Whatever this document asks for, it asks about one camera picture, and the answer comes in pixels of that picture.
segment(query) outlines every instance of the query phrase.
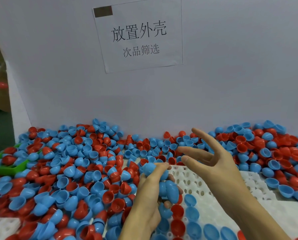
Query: white paper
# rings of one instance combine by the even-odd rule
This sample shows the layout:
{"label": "white paper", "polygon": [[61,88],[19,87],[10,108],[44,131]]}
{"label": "white paper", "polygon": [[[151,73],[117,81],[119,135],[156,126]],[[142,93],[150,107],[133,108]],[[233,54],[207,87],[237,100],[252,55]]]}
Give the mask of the white paper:
{"label": "white paper", "polygon": [[95,17],[107,73],[183,64],[181,0],[113,5],[112,13]]}

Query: white partition board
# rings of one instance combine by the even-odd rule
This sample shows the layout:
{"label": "white partition board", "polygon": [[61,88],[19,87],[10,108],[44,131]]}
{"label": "white partition board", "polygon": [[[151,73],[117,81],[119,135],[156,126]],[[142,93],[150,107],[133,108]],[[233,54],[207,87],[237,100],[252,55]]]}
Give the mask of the white partition board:
{"label": "white partition board", "polygon": [[106,74],[92,8],[0,0],[0,47],[33,126],[126,133],[271,119],[298,134],[298,0],[182,0],[183,64]]}

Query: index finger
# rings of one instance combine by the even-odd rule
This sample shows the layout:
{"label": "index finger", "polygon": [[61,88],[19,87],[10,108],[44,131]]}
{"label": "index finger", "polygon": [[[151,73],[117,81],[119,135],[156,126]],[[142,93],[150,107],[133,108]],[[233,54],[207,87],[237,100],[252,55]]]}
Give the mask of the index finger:
{"label": "index finger", "polygon": [[203,139],[210,147],[213,149],[215,153],[223,152],[225,149],[223,148],[222,145],[211,135],[208,135],[206,132],[192,128],[191,131],[195,133],[197,136],[199,136],[201,139]]}
{"label": "index finger", "polygon": [[150,174],[150,176],[148,176],[148,178],[153,178],[156,179],[158,182],[160,181],[161,176],[163,175],[163,173],[167,170],[167,169],[171,169],[171,165],[169,165],[169,163],[164,162],[158,162],[155,163],[156,168],[154,169],[154,171]]}

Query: green tray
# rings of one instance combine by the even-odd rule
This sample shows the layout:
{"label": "green tray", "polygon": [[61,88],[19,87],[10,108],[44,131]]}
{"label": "green tray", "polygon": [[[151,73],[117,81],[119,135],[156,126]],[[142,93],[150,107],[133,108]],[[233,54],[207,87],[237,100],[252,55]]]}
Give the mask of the green tray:
{"label": "green tray", "polygon": [[[21,144],[16,144],[14,147],[18,148]],[[23,163],[16,167],[12,166],[0,166],[0,175],[1,176],[14,176],[18,172],[23,172],[27,168],[27,163],[29,160],[25,160]]]}

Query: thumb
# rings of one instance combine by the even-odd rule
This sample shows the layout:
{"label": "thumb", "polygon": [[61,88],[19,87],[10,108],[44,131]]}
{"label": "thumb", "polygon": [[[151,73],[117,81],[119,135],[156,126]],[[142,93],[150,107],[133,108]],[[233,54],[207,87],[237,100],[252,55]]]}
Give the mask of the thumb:
{"label": "thumb", "polygon": [[189,156],[182,156],[181,161],[186,165],[191,171],[199,175],[203,180],[210,172],[210,166],[204,165]]}

